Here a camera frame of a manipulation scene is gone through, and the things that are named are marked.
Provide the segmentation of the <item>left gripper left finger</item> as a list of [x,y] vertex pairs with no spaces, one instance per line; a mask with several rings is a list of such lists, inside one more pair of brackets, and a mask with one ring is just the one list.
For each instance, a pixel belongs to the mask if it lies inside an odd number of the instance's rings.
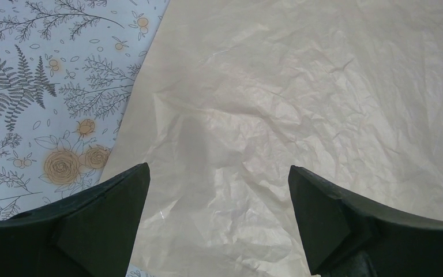
[[0,276],[126,276],[149,183],[142,163],[0,220]]

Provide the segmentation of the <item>peach paper flower bouquet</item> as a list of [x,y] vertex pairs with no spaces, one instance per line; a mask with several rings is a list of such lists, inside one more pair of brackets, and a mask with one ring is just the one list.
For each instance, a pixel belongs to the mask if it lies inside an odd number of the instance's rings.
[[171,1],[102,179],[143,162],[154,276],[309,276],[293,165],[443,220],[443,1]]

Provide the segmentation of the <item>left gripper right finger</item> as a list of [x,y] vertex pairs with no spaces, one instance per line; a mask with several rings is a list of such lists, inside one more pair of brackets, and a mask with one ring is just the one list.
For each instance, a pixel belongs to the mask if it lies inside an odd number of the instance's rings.
[[288,185],[312,275],[443,276],[443,221],[383,205],[298,166]]

